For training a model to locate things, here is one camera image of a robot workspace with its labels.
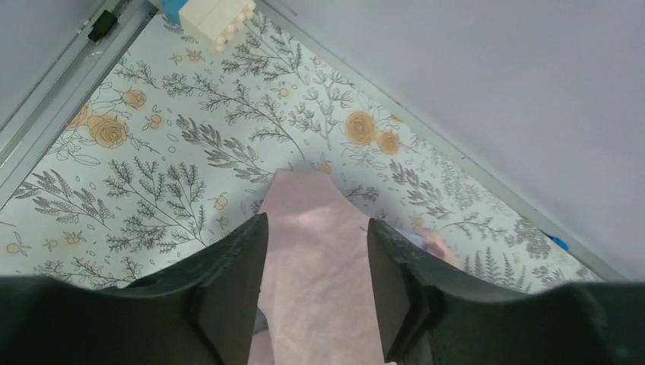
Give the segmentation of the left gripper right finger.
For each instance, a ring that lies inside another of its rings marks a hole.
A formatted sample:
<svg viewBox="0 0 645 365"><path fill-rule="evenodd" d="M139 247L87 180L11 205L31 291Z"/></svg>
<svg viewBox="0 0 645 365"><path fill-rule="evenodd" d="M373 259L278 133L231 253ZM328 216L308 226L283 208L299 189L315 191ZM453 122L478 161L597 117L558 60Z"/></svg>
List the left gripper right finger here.
<svg viewBox="0 0 645 365"><path fill-rule="evenodd" d="M642 364L644 285L573 282L537 294L473 277L370 220L383 356L399 364Z"/></svg>

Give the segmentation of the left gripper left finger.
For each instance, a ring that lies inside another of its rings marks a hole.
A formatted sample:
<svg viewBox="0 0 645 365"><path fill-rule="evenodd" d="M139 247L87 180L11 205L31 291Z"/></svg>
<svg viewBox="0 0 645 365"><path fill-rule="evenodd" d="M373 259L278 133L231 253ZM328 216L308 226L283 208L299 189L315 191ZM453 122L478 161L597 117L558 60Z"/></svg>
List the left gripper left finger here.
<svg viewBox="0 0 645 365"><path fill-rule="evenodd" d="M124 288L1 279L3 364L245 364L268 246L257 214Z"/></svg>

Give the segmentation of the pink purple pillowcase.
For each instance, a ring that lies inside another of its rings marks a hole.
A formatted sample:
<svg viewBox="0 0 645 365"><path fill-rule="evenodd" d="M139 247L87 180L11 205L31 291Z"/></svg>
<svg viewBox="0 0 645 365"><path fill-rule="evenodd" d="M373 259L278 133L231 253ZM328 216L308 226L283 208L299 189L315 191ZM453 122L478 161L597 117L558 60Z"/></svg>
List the pink purple pillowcase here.
<svg viewBox="0 0 645 365"><path fill-rule="evenodd" d="M319 172L279 170L261 212L268 248L251 364L382 364L369 217Z"/></svg>

